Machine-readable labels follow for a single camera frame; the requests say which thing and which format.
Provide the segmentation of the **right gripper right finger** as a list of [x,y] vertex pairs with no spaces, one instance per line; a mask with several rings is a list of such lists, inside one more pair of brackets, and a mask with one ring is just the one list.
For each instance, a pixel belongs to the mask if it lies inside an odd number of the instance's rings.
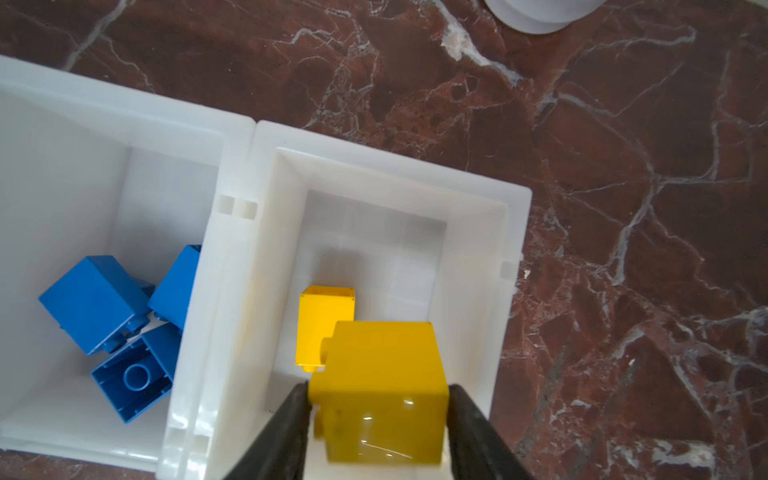
[[449,386],[447,428],[454,479],[533,479],[458,384]]

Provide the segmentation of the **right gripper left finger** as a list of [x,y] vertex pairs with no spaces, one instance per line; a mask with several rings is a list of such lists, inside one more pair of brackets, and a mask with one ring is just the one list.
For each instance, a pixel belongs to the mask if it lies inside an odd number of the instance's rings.
[[309,383],[295,385],[225,479],[302,479],[311,411]]

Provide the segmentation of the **yellow lego tall brick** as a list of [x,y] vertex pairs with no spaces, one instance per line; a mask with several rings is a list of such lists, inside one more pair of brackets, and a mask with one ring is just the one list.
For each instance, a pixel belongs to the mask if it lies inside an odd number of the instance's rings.
[[295,364],[313,373],[324,365],[321,346],[333,335],[340,322],[355,317],[355,290],[352,288],[309,286],[299,298]]

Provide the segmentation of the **blue lego brick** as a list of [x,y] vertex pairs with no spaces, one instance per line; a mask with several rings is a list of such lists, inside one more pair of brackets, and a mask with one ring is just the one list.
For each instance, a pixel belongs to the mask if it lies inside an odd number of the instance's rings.
[[110,255],[87,256],[39,296],[84,354],[113,353],[149,324],[155,285],[131,277]]

